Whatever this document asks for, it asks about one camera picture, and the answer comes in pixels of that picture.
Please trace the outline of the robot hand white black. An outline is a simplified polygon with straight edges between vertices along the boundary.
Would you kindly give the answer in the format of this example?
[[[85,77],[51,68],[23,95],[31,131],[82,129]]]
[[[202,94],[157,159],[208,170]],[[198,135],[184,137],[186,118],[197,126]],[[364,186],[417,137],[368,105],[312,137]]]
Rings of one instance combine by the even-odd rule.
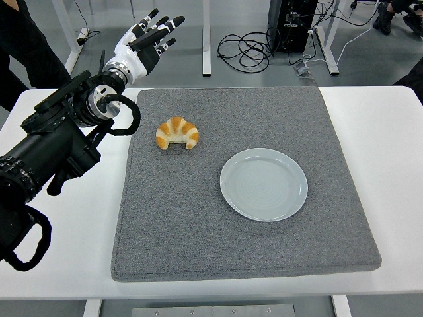
[[[106,72],[121,76],[125,85],[148,76],[161,56],[176,42],[175,38],[167,36],[185,21],[185,17],[170,19],[165,16],[154,22],[158,13],[155,8],[131,26],[116,44],[114,57],[104,66]]]

